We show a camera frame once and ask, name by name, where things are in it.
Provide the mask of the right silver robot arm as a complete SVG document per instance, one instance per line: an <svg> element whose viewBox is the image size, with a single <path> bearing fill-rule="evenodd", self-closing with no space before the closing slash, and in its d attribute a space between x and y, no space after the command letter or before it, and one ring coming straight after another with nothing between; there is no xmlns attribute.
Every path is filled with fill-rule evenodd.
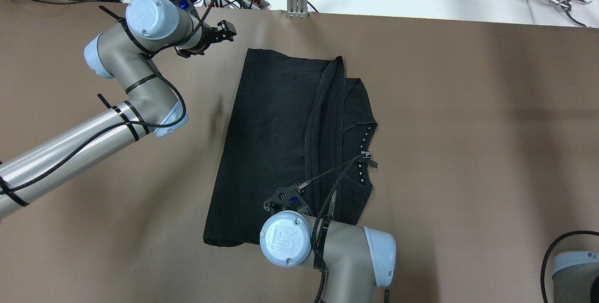
<svg viewBox="0 0 599 303"><path fill-rule="evenodd" d="M294 211L268 218L260 230L263 255L282 267L321 272L317 303L372 303L377 287L391 286L396 241L387 233Z"/></svg>

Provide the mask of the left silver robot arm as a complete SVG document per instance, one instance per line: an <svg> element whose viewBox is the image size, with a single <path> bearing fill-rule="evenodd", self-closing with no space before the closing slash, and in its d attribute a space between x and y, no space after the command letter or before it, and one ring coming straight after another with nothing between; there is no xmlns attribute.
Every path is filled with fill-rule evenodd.
<svg viewBox="0 0 599 303"><path fill-rule="evenodd" d="M153 62L165 49L182 57L203 55L212 44L232 41L229 21L206 23L194 7L170 0L131 0L117 24L84 49L91 70L114 79L127 99L1 166L2 219L27 207L105 158L153 134L164 137L189 121L182 94Z"/></svg>

